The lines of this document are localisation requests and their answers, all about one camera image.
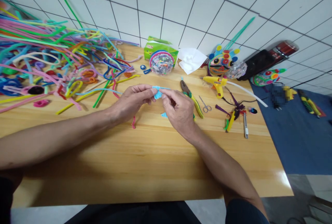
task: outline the blue mat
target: blue mat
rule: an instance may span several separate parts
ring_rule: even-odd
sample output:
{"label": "blue mat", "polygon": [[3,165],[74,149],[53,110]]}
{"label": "blue mat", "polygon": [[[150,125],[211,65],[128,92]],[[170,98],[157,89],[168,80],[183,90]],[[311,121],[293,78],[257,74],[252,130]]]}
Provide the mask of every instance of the blue mat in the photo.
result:
{"label": "blue mat", "polygon": [[[252,85],[254,94],[265,98],[268,93]],[[282,106],[273,108],[271,98],[265,99],[269,107],[259,103],[280,160],[287,174],[332,174],[332,98],[303,90],[306,95],[326,114],[318,119],[309,114],[300,97]]]}

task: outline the pen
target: pen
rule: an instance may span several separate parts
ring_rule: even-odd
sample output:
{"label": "pen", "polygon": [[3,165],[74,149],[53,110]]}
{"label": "pen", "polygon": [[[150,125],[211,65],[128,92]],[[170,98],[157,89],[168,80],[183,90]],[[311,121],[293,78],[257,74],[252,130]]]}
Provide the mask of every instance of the pen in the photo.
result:
{"label": "pen", "polygon": [[247,115],[246,113],[243,113],[243,125],[245,127],[245,138],[248,139],[248,126],[247,126]]}

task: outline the scissors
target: scissors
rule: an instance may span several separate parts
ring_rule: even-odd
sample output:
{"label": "scissors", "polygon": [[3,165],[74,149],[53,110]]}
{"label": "scissors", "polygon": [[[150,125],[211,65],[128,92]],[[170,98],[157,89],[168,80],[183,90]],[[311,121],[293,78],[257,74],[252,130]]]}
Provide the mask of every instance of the scissors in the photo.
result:
{"label": "scissors", "polygon": [[203,105],[204,105],[204,107],[203,107],[203,112],[205,112],[205,113],[208,113],[209,111],[212,111],[212,107],[211,106],[207,106],[205,103],[204,103],[204,101],[203,101],[203,99],[200,97],[200,99],[201,99],[201,101],[203,102]]}

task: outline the floor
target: floor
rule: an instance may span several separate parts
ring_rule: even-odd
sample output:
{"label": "floor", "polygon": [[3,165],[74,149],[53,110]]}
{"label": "floor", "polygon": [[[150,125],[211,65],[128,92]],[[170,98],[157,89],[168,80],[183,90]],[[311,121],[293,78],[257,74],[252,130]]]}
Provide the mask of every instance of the floor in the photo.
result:
{"label": "floor", "polygon": [[[332,176],[289,174],[287,177],[294,196],[262,198],[271,223],[286,224],[291,217],[303,220],[303,217],[310,216],[308,201],[313,195],[332,192]],[[202,224],[225,223],[226,208],[222,199],[193,200],[186,203]],[[12,209],[12,224],[41,223],[41,220],[47,220],[45,223],[48,224],[63,224],[84,207],[85,205]]]}

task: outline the white tissue paper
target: white tissue paper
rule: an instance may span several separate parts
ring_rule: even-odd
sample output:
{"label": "white tissue paper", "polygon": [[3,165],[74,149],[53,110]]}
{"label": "white tissue paper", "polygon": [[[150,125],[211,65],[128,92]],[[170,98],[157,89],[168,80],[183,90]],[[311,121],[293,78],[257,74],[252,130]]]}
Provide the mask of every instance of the white tissue paper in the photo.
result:
{"label": "white tissue paper", "polygon": [[177,57],[181,60],[179,65],[186,74],[196,71],[207,58],[206,55],[194,48],[180,49]]}

